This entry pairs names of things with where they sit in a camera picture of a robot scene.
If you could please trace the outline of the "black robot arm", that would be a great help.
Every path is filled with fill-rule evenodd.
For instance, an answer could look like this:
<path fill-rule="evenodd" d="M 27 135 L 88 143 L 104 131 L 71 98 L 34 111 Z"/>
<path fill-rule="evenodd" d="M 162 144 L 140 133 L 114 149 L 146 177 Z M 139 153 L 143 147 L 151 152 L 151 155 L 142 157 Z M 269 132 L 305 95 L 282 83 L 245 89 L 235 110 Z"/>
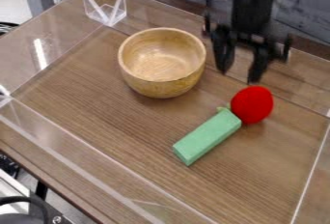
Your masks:
<path fill-rule="evenodd" d="M 234 0 L 231 22 L 211 27 L 210 13 L 203 15 L 202 32 L 210 37 L 217 69 L 226 74 L 235 61 L 235 50 L 243 45 L 253 50 L 247 83 L 261 81 L 274 60 L 289 60 L 293 38 L 274 37 L 270 23 L 275 0 Z"/>

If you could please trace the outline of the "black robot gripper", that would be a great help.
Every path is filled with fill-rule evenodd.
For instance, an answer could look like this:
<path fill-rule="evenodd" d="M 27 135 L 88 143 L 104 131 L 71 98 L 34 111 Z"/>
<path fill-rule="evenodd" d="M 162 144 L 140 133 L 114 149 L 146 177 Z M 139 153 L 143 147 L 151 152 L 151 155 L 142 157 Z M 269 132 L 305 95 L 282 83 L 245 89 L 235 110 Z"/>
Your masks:
<path fill-rule="evenodd" d="M 286 36 L 282 41 L 277 41 L 273 37 L 238 32 L 230 26 L 221 23 L 211 26 L 210 13 L 203 14 L 202 35 L 213 41 L 215 66 L 222 73 L 226 73 L 233 66 L 237 44 L 241 43 L 255 48 L 254 60 L 247 75 L 249 83 L 258 83 L 261 81 L 269 67 L 270 52 L 271 56 L 279 61 L 286 62 L 289 59 L 293 44 L 290 36 Z"/>

